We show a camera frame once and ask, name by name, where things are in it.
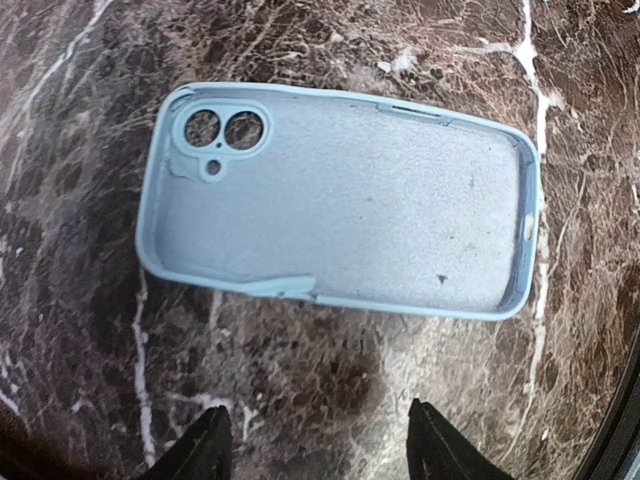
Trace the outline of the light blue phone case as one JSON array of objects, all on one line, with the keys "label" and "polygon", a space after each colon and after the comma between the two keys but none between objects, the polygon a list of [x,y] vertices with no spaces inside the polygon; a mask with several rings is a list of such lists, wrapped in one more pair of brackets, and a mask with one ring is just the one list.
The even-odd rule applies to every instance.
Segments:
[{"label": "light blue phone case", "polygon": [[540,162],[501,123],[265,83],[174,90],[135,247],[153,275],[253,297],[502,321],[526,303]]}]

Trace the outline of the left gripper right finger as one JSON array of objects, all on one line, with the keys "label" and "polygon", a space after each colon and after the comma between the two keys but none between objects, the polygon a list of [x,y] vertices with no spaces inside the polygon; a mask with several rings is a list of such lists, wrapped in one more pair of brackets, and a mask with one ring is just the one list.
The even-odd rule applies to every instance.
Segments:
[{"label": "left gripper right finger", "polygon": [[432,404],[414,399],[406,455],[410,479],[499,479],[487,460]]}]

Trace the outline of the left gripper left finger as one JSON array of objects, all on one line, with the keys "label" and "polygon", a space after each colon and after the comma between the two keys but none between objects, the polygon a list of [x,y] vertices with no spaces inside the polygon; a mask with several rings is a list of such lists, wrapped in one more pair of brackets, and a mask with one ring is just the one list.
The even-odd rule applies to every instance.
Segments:
[{"label": "left gripper left finger", "polygon": [[228,410],[210,407],[147,471],[148,480],[230,480],[232,431]]}]

